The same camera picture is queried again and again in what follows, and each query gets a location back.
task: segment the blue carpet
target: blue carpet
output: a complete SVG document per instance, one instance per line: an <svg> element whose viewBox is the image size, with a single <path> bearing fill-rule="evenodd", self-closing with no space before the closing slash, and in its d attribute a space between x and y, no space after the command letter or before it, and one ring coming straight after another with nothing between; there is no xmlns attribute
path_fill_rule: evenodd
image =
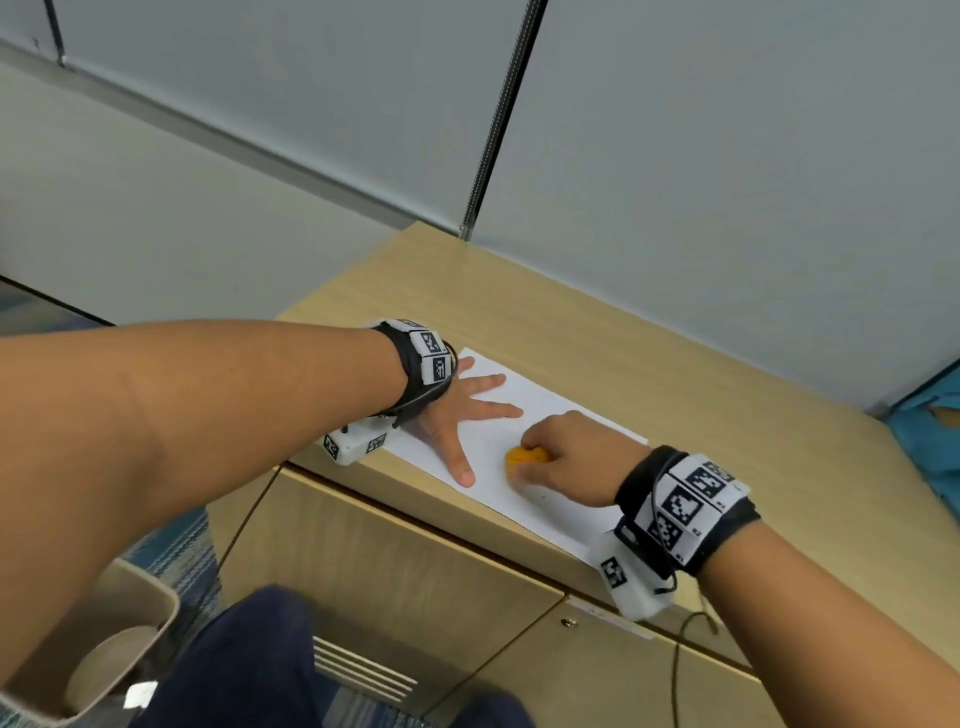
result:
<svg viewBox="0 0 960 728"><path fill-rule="evenodd" d="M0 336L82 330L99 325L0 281ZM222 609L219 584L211 590L205 604L197 603L216 570L203 508L167 523L131 548L124 558L175 589L182 600L182 611L192 611L191 607L200 609L202 616L197 619L194 629L199 629ZM327 677L318 674L317 680L323 684L324 694L329 697L323 728L429 728L422 720L370 700ZM112 728L124 722L112 719L108 724ZM106 723L82 720L74 725L102 728ZM36 725L0 708L0 728L36 728Z"/></svg>

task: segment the cabinet door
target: cabinet door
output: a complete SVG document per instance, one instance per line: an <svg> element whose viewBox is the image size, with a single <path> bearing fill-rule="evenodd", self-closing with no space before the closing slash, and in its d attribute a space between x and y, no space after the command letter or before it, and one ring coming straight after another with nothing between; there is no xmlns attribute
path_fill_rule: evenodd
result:
<svg viewBox="0 0 960 728"><path fill-rule="evenodd" d="M498 690L516 695L537 728L669 728L675 643L576 604L550 610L427 718L446 726L472 697ZM684 728L783 726L754 677L685 647L678 694Z"/></svg>
<svg viewBox="0 0 960 728"><path fill-rule="evenodd" d="M270 473L207 507L218 555ZM339 488L282 472L223 566L226 599L267 584L315 613L318 669L420 714L563 594Z"/></svg>

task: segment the table surface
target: table surface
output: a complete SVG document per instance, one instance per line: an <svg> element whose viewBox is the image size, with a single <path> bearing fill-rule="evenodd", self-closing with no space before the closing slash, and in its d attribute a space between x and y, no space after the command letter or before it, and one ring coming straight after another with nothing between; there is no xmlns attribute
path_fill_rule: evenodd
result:
<svg viewBox="0 0 960 728"><path fill-rule="evenodd" d="M424 224L279 318L387 317L423 321L653 445L709 454L753 488L786 539L960 667L960 529L882 423ZM345 469L315 461L387 506L610 603L591 567L389 452ZM699 608L691 579L677 604Z"/></svg>

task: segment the trash bin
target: trash bin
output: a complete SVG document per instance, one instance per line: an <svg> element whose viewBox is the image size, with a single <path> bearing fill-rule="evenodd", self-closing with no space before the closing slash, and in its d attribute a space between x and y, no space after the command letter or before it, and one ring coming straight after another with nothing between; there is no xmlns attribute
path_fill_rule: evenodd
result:
<svg viewBox="0 0 960 728"><path fill-rule="evenodd" d="M86 715L123 687L179 609L176 592L115 559L0 690L0 703L43 726Z"/></svg>

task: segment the white paper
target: white paper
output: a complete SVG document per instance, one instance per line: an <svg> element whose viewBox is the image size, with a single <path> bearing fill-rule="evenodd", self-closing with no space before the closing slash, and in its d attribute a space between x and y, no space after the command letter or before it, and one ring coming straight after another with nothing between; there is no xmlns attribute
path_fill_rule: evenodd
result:
<svg viewBox="0 0 960 728"><path fill-rule="evenodd" d="M444 461L428 443L422 441L415 425L394 433L384 448L586 562L590 542L595 536L616 526L621 516L620 509L616 506L587 508L540 486L515 489L507 482L504 456L507 450L520 444L520 437L530 425L571 409L580 410L597 422L613 427L641 443L646 444L646 439L586 410L576 402L554 394L482 354L464 349L460 356L476 359L465 376L507 376L503 386L478 395L478 399L505 401L523 409L523 417L515 420L460 423L460 441L476 474L476 483L470 488L457 485Z"/></svg>

